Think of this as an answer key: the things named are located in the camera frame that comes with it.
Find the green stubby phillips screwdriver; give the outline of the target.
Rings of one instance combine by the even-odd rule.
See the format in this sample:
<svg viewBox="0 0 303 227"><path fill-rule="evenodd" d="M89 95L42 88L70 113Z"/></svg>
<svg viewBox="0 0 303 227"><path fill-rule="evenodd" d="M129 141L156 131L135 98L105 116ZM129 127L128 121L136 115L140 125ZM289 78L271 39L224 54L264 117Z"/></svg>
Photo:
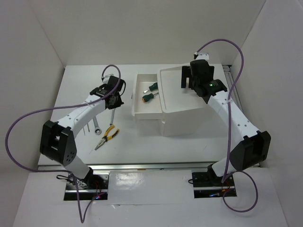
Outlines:
<svg viewBox="0 0 303 227"><path fill-rule="evenodd" d="M144 96L142 97L142 101L143 101L144 103L147 103L147 102L151 101L152 99L154 99L155 96L157 96L158 94L159 94L159 93L150 93L150 94L144 95Z"/></svg>

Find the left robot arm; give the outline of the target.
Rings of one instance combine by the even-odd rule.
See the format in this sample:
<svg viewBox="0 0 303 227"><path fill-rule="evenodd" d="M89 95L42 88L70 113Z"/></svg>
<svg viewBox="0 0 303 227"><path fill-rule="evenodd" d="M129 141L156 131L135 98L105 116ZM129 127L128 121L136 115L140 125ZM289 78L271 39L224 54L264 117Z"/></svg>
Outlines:
<svg viewBox="0 0 303 227"><path fill-rule="evenodd" d="M93 174L92 168L77 156L75 138L89 121L106 109L123 105L120 91L126 82L110 76L107 83L93 89L84 101L84 106L74 109L56 122L47 121L42 128L40 153L70 171L77 184L83 188L95 188L102 179Z"/></svg>

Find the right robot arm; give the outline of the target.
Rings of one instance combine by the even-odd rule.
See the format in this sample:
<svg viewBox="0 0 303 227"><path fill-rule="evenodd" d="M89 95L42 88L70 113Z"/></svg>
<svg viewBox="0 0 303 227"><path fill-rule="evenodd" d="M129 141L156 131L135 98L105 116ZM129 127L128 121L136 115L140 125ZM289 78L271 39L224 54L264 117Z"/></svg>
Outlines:
<svg viewBox="0 0 303 227"><path fill-rule="evenodd" d="M202 185L220 186L223 176L243 171L267 158L271 136L254 126L228 97L227 87L214 79L214 67L206 60L194 60L182 66L181 88L190 88L203 98L228 126L229 157L211 164L200 181Z"/></svg>

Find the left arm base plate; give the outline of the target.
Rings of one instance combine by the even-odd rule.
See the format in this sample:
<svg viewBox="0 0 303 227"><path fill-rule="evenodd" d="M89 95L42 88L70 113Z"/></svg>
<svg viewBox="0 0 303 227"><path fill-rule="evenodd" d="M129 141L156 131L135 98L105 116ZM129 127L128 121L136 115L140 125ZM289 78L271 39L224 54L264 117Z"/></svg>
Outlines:
<svg viewBox="0 0 303 227"><path fill-rule="evenodd" d="M99 176L99 180L93 182L92 185L90 186L82 183L80 180L77 180L80 201L89 201L93 198L93 196L95 196L96 200L99 201L107 200L109 173L100 173L98 174L98 176ZM63 180L66 182L63 200L76 201L77 200L76 185L73 181L72 176L70 174L68 174L67 176L57 175L56 178L58 180Z"/></svg>

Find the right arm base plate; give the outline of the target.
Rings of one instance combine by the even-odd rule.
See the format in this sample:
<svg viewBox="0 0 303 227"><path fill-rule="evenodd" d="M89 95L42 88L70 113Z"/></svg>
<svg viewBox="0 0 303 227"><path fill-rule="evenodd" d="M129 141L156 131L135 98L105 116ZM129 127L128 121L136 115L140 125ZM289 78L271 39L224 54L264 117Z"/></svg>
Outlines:
<svg viewBox="0 0 303 227"><path fill-rule="evenodd" d="M206 172L193 172L192 178L187 181L193 185L194 198L219 198L236 197L236 189L233 177L229 177L224 183L221 180L211 182Z"/></svg>

